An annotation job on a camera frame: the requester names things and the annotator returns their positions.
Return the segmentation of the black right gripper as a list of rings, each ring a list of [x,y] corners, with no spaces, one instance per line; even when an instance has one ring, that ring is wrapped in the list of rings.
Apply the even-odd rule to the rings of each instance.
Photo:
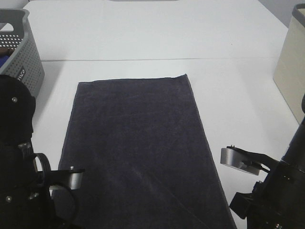
[[[246,219],[248,229],[303,229],[305,174],[280,162],[251,193],[237,192],[230,209]]]

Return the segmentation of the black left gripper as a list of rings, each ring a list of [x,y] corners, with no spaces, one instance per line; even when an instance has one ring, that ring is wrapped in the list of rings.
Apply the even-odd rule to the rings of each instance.
[[[0,227],[56,229],[59,220],[51,200],[51,166],[31,144],[0,145]]]

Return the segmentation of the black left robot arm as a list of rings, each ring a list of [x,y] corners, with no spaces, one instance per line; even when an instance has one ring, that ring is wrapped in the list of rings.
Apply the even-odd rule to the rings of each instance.
[[[49,193],[50,167],[38,173],[31,137],[35,98],[19,80],[0,77],[0,227],[54,229],[58,221]]]

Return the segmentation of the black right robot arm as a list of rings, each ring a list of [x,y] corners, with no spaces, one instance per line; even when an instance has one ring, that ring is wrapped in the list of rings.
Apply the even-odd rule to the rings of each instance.
[[[230,146],[246,157],[245,164],[267,176],[251,193],[237,192],[230,209],[247,221],[248,229],[303,229],[305,227],[305,123],[301,122],[280,161]]]

